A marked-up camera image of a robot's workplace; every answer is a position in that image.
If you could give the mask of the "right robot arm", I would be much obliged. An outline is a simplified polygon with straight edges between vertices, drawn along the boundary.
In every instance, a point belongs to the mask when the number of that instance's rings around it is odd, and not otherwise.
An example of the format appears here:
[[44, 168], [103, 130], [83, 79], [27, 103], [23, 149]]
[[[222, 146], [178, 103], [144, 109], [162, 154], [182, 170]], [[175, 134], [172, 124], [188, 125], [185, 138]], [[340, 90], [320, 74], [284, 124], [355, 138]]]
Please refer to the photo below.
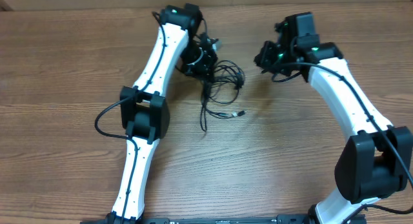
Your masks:
[[412, 184], [412, 133], [395, 127], [370, 102], [335, 43], [322, 43], [310, 12], [276, 23], [255, 64], [275, 83], [302, 77], [324, 99], [345, 137], [334, 169], [335, 189], [306, 214], [280, 214], [278, 223], [365, 223], [364, 210]]

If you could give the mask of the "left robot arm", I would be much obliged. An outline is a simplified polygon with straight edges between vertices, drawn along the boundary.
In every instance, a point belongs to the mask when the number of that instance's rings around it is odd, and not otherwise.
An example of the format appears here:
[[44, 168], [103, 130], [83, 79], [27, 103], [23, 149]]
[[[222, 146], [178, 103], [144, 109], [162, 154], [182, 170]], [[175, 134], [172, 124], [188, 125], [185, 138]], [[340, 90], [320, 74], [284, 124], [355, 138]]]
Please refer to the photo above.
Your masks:
[[154, 17], [159, 32], [148, 63], [132, 87], [122, 88], [117, 102], [126, 159], [119, 193], [105, 223], [139, 223], [143, 217], [151, 161], [170, 122], [166, 90], [176, 65], [181, 63], [179, 70], [186, 76], [207, 80], [217, 61], [215, 42], [206, 33], [194, 40], [203, 20], [197, 5], [168, 5]]

